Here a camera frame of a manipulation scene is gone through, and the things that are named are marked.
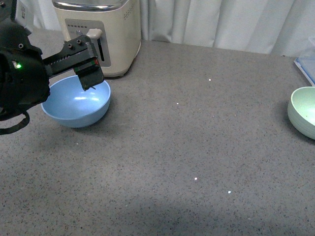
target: bowl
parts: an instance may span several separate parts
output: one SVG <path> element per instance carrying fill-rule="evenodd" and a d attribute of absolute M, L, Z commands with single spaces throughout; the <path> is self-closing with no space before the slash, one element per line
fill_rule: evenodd
<path fill-rule="evenodd" d="M 50 96 L 41 104 L 43 111 L 59 124 L 80 128 L 101 119 L 110 103 L 111 90 L 104 81 L 87 91 L 78 76 L 70 76 L 50 86 Z"/>
<path fill-rule="evenodd" d="M 295 90 L 291 95 L 287 114 L 298 131 L 315 139 L 315 87 Z"/>

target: curtain fold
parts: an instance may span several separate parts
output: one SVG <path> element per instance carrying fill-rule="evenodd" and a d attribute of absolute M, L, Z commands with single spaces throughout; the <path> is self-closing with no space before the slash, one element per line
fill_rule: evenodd
<path fill-rule="evenodd" d="M 51 0 L 22 0 L 61 30 Z M 315 35 L 315 0 L 140 0 L 142 38 L 297 57 Z"/>

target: blue bowl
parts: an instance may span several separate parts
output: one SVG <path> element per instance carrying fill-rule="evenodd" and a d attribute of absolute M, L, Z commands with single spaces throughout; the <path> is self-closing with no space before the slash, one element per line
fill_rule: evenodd
<path fill-rule="evenodd" d="M 94 88 L 84 91 L 78 76 L 67 77 L 50 87 L 50 96 L 41 107 L 63 126 L 80 128 L 91 125 L 105 115 L 111 95 L 106 81 Z"/>

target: countertop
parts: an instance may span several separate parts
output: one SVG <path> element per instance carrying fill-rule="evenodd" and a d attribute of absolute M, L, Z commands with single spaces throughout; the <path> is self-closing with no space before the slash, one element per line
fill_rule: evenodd
<path fill-rule="evenodd" d="M 58 31 L 30 41 L 43 58 L 63 46 Z M 1 136 L 0 235 L 315 235 L 315 141 L 287 117 L 309 86 L 293 60 L 142 41 L 106 79 L 96 124 L 66 128 L 38 105 Z"/>

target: toaster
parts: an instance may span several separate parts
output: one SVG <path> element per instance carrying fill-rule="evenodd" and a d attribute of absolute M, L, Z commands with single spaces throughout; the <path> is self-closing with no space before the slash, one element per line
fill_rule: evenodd
<path fill-rule="evenodd" d="M 139 0 L 52 0 L 65 41 L 87 35 L 106 77 L 123 76 L 141 46 Z"/>

